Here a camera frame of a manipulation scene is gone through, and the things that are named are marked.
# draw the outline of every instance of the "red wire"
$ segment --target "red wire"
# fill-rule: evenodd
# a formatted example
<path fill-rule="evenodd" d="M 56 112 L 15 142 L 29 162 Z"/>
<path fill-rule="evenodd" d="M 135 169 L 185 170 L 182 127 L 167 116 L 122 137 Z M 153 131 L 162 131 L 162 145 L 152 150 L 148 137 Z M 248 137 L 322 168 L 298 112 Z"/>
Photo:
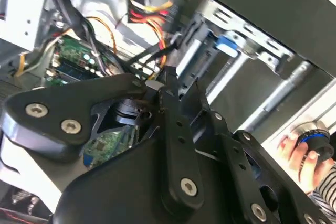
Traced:
<path fill-rule="evenodd" d="M 136 18 L 143 18 L 142 15 L 138 14 L 138 13 L 135 13 L 135 11 L 131 10 L 131 14 L 136 17 Z"/>
<path fill-rule="evenodd" d="M 25 223 L 25 224 L 35 224 L 35 223 L 33 223 L 33 222 L 30 222 L 30 221 L 27 221 L 27 220 L 24 220 L 24 219 L 15 217 L 14 215 L 11 215 L 9 212 L 7 212 L 7 211 L 5 211 L 5 210 L 3 210 L 3 209 L 2 209 L 2 211 L 5 213 L 6 216 L 8 216 L 8 217 L 10 217 L 10 218 L 12 218 L 12 219 L 14 219 L 14 220 L 19 220 L 19 221 L 21 221 L 21 222 L 23 222 L 23 223 Z"/>
<path fill-rule="evenodd" d="M 163 16 L 167 16 L 169 14 L 169 12 L 167 10 L 161 10 L 161 11 L 159 11 L 159 13 Z"/>

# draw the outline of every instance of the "capacitor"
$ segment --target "capacitor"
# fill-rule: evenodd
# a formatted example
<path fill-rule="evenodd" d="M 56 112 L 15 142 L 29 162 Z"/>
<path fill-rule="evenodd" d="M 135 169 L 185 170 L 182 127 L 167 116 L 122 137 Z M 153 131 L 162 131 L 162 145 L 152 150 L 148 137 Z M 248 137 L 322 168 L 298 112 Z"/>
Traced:
<path fill-rule="evenodd" d="M 54 67 L 54 68 L 58 68 L 61 63 L 59 62 L 59 60 L 57 59 L 53 59 L 53 61 L 51 62 L 51 65 Z"/>
<path fill-rule="evenodd" d="M 104 77 L 100 71 L 96 71 L 96 75 L 98 75 L 99 77 Z"/>
<path fill-rule="evenodd" d="M 46 71 L 46 75 L 51 76 L 51 77 L 55 76 L 56 74 L 57 73 L 54 69 L 47 69 Z"/>
<path fill-rule="evenodd" d="M 83 55 L 84 60 L 90 60 L 90 56 L 88 54 Z"/>

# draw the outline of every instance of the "screw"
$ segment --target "screw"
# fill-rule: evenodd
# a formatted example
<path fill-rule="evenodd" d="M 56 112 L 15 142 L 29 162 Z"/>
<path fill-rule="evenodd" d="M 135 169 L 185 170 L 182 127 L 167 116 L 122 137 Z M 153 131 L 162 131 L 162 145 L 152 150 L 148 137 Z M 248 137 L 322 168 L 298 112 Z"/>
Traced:
<path fill-rule="evenodd" d="M 261 206 L 259 206 L 257 203 L 253 203 L 251 205 L 251 209 L 253 214 L 261 221 L 261 222 L 266 222 L 267 217 L 266 217 L 266 213 L 263 210 L 263 208 Z"/>
<path fill-rule="evenodd" d="M 223 117 L 219 114 L 219 113 L 215 113 L 215 117 L 218 119 L 218 120 L 222 120 Z"/>
<path fill-rule="evenodd" d="M 64 28 L 64 23 L 62 21 L 56 21 L 55 26 L 59 29 L 63 29 Z"/>
<path fill-rule="evenodd" d="M 65 133 L 77 134 L 82 129 L 82 126 L 76 120 L 67 119 L 61 123 L 61 128 Z"/>
<path fill-rule="evenodd" d="M 34 118 L 42 118 L 48 114 L 48 109 L 42 104 L 32 103 L 26 107 L 26 113 Z"/>
<path fill-rule="evenodd" d="M 316 222 L 310 217 L 309 214 L 304 214 L 304 218 L 308 224 L 316 224 Z"/>
<path fill-rule="evenodd" d="M 132 81 L 132 83 L 139 88 L 141 87 L 140 81 L 135 80 L 135 81 Z"/>
<path fill-rule="evenodd" d="M 244 132 L 243 136 L 246 140 L 249 140 L 249 141 L 251 140 L 251 136 L 248 133 Z"/>
<path fill-rule="evenodd" d="M 193 197 L 197 194 L 197 187 L 196 187 L 195 183 L 189 178 L 182 178 L 181 189 L 188 196 L 191 196 L 191 197 Z"/>
<path fill-rule="evenodd" d="M 168 89 L 166 92 L 168 95 L 171 95 L 172 97 L 174 96 L 174 93 L 171 90 Z"/>

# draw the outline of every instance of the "black bracket arm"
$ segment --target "black bracket arm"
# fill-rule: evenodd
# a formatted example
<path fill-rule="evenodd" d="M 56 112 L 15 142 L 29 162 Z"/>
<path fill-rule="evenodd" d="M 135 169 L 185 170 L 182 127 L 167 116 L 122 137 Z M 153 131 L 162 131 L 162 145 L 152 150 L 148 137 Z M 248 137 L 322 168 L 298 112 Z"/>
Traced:
<path fill-rule="evenodd" d="M 19 146 L 61 162 L 73 161 L 100 133 L 115 103 L 140 99 L 146 90 L 134 75 L 122 74 L 19 93 L 4 104 L 2 130 Z"/>

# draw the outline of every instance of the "circuit board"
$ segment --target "circuit board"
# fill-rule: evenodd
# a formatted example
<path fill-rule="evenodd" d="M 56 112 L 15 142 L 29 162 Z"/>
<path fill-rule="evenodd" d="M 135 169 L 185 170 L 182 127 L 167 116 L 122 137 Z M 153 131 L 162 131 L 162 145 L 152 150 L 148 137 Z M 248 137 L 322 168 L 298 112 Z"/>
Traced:
<path fill-rule="evenodd" d="M 66 36 L 55 47 L 43 86 L 100 78 L 98 69 L 91 50 Z M 104 133 L 90 141 L 84 150 L 85 166 L 94 168 L 127 150 L 133 143 L 135 131 L 135 127 L 125 126 L 120 132 Z"/>

